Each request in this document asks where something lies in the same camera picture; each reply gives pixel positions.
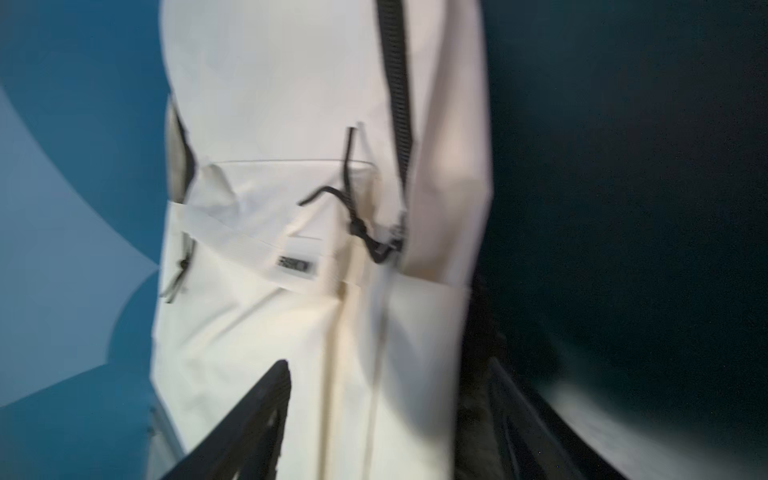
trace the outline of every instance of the black tag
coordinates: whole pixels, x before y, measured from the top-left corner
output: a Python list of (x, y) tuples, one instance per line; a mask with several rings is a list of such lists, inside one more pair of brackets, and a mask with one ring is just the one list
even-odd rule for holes
[(277, 259), (277, 265), (289, 270), (295, 270), (301, 273), (310, 273), (312, 270), (312, 262), (306, 260), (299, 260), (297, 258), (280, 257)]

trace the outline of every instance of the blue background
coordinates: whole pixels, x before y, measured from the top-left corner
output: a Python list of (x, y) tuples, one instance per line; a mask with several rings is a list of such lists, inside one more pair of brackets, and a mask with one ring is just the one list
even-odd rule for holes
[(157, 8), (0, 3), (3, 478), (144, 472), (167, 198)]

